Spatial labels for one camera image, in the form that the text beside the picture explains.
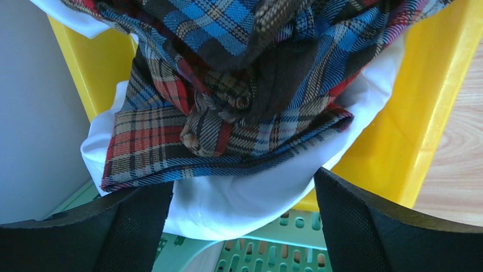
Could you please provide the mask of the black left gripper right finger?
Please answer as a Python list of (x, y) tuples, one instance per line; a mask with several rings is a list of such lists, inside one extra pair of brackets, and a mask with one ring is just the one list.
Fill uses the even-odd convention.
[(427, 215), (344, 180), (314, 176), (333, 271), (481, 271), (482, 228)]

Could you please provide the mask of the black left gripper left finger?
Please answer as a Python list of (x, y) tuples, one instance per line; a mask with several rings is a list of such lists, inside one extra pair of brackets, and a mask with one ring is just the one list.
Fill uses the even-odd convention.
[(1, 225), (2, 271), (151, 271), (172, 183), (125, 188), (51, 215)]

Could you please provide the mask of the white long sleeve shirt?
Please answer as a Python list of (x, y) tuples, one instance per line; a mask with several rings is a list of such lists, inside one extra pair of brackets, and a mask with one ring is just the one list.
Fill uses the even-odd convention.
[[(64, 25), (88, 38), (112, 28), (68, 8), (65, 1), (36, 1), (35, 5), (59, 16)], [(321, 166), (334, 166), (385, 106), (403, 55), (400, 35), (335, 98), (336, 105), (353, 115), (343, 132), (253, 175), (200, 176), (168, 182), (174, 184), (174, 189), (165, 231), (202, 240), (235, 238), (262, 227), (296, 204), (313, 188), (315, 171)], [(109, 193), (100, 188), (101, 176), (115, 115), (124, 104), (128, 81), (117, 85), (111, 109), (94, 118), (81, 146), (83, 160), (103, 196)]]

